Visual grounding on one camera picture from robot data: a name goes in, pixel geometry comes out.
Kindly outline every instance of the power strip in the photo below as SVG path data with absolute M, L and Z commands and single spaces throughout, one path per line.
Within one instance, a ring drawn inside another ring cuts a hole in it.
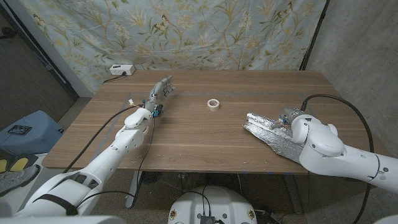
M 122 75 L 126 72 L 126 75 L 132 75 L 136 70 L 134 65 L 112 65 L 110 68 L 112 75 Z

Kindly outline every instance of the gray wall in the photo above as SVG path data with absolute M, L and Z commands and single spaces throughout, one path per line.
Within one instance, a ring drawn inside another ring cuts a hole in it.
M 306 70 L 321 71 L 398 157 L 398 1 L 331 0 Z

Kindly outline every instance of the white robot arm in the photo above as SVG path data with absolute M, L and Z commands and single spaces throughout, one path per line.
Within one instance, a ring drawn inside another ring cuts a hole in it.
M 302 114 L 292 121 L 293 142 L 305 144 L 300 163 L 310 172 L 363 180 L 398 194 L 398 159 L 344 145 L 334 125 Z
M 124 126 L 115 140 L 85 168 L 59 174 L 42 185 L 16 217 L 59 217 L 65 215 L 89 215 L 96 205 L 106 181 L 118 168 L 124 156 L 139 147 L 154 117 L 157 105 L 163 103 L 174 88 L 172 77 L 158 82 L 151 90 L 144 108 L 139 108 L 124 120 Z

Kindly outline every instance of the masking tape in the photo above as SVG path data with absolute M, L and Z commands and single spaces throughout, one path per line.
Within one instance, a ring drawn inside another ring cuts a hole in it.
M 216 111 L 216 110 L 218 110 L 219 107 L 220 107 L 220 103 L 218 100 L 211 99 L 211 100 L 207 101 L 207 109 L 209 109 L 210 111 Z

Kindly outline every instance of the curtain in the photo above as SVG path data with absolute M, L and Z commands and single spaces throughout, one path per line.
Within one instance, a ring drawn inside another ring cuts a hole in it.
M 20 0 L 95 93 L 137 70 L 298 70 L 326 0 Z

